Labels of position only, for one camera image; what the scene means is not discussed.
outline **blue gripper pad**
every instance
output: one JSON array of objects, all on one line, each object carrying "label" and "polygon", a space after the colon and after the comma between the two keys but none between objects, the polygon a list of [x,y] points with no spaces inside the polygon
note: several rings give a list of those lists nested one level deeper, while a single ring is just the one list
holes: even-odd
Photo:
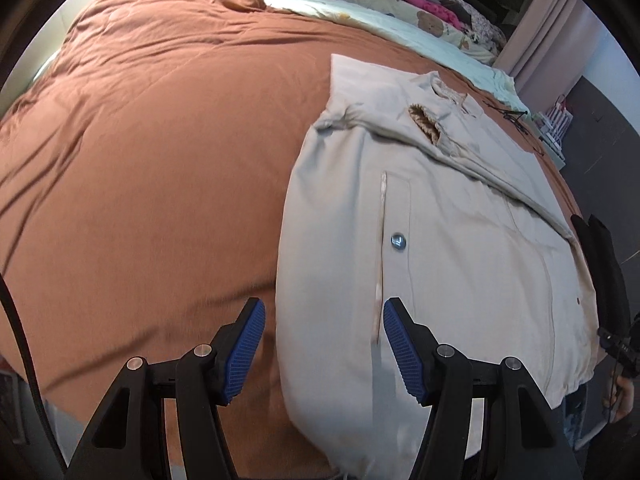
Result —
[{"label": "blue gripper pad", "polygon": [[427,394],[422,380],[422,361],[418,357],[414,344],[411,342],[409,334],[391,300],[385,302],[383,323],[386,337],[389,339],[398,368],[400,368],[404,386],[409,394],[414,396],[418,402],[422,402]]},{"label": "blue gripper pad", "polygon": [[251,362],[254,360],[255,351],[260,343],[265,321],[264,303],[258,300],[226,359],[223,397],[227,404],[242,390]]}]

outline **pillow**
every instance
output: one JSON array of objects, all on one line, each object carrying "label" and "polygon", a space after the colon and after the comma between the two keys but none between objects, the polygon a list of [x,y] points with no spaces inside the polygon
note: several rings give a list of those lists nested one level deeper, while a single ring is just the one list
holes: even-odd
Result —
[{"label": "pillow", "polygon": [[436,38],[452,44],[462,52],[478,60],[480,63],[491,65],[495,61],[495,54],[489,49],[478,45],[472,38],[463,34],[449,23],[440,18],[412,6],[402,0],[342,0],[358,4],[367,9],[376,10],[387,16],[392,16],[405,23],[415,25]]},{"label": "pillow", "polygon": [[494,29],[491,22],[471,4],[465,0],[449,0],[457,2],[471,15],[471,28],[478,35],[479,44],[490,46],[494,40]]}]

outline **gray floor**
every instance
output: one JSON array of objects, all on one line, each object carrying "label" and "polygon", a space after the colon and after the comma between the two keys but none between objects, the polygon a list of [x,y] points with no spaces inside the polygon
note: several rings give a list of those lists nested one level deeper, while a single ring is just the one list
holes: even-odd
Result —
[{"label": "gray floor", "polygon": [[567,96],[574,120],[562,142],[561,174],[582,216],[611,231],[632,317],[640,311],[640,136],[587,79]]},{"label": "gray floor", "polygon": [[[24,433],[27,437],[27,445],[18,448],[20,453],[32,466],[39,479],[63,480],[58,463],[40,425],[29,387],[23,380],[20,380],[20,405]],[[68,464],[80,441],[84,425],[52,404],[47,403],[46,409],[54,434],[60,444],[62,455]],[[181,466],[172,466],[171,476],[172,480],[186,480],[187,478],[184,468]]]}]

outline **person's hand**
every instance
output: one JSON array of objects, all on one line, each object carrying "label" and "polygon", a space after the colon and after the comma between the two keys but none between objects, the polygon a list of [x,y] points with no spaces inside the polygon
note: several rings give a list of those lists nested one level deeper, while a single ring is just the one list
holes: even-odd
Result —
[{"label": "person's hand", "polygon": [[620,405],[618,406],[618,410],[616,412],[616,416],[613,419],[613,422],[617,422],[622,418],[625,418],[634,408],[634,382],[631,379],[627,379],[622,375],[618,375],[616,378],[616,384],[619,387],[618,391],[614,391],[610,400],[607,400],[607,397],[602,399],[602,403],[605,408],[609,406],[613,406],[618,400],[618,395],[622,398],[620,400]]}]

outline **beige jacket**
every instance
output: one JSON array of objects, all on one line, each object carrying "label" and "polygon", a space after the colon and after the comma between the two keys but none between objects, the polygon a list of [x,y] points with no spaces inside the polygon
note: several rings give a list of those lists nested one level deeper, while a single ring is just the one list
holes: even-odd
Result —
[{"label": "beige jacket", "polygon": [[[593,373],[593,286],[538,162],[437,72],[332,57],[279,250],[287,411],[360,478],[407,478],[429,414],[404,389],[380,322],[391,296],[469,358],[519,357],[552,407]],[[481,427],[478,401],[468,454]]]}]

